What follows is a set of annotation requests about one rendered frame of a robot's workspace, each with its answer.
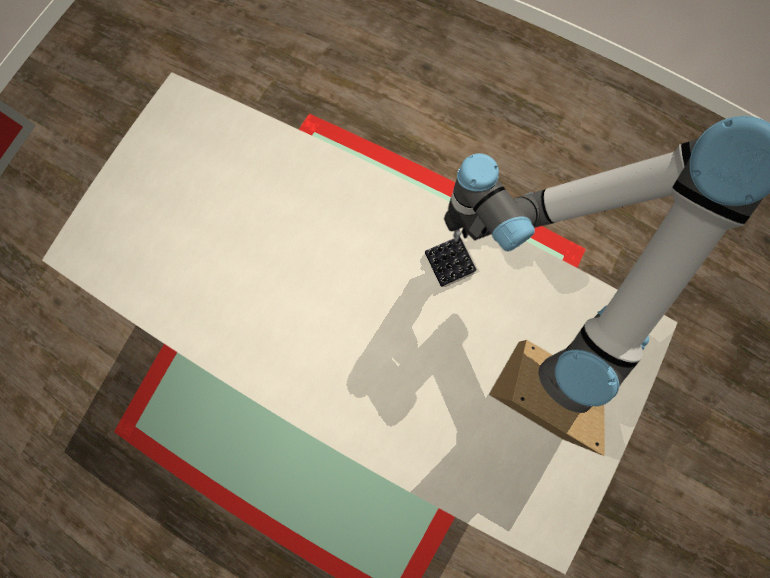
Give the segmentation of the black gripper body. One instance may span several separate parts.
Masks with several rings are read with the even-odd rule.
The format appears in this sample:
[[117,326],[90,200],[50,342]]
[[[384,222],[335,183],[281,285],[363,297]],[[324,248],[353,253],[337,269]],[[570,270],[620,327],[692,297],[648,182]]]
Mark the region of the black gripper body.
[[[451,199],[452,199],[452,202],[451,202]],[[458,203],[458,201],[455,199],[455,196],[454,196],[454,189],[452,192],[451,199],[450,199],[448,211],[445,213],[445,216],[444,216],[444,221],[449,231],[453,232],[464,227],[466,233],[474,241],[481,239],[483,237],[486,237],[488,235],[491,235],[491,233],[488,231],[488,229],[480,220],[480,218],[477,216],[477,214],[475,214],[475,211],[472,208],[464,207]],[[450,218],[453,220],[453,222],[451,221]]]

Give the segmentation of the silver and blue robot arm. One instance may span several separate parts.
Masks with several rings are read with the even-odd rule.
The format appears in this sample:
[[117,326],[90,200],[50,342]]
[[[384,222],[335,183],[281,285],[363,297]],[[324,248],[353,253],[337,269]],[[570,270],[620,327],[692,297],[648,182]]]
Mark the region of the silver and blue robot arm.
[[536,227],[674,197],[607,307],[585,322],[568,349],[540,365],[542,386],[562,407],[583,413],[617,395],[649,334],[724,233],[744,226],[770,194],[770,123],[731,118],[674,152],[516,198],[498,180],[490,156],[463,161],[455,199],[475,211],[504,251],[523,244]]

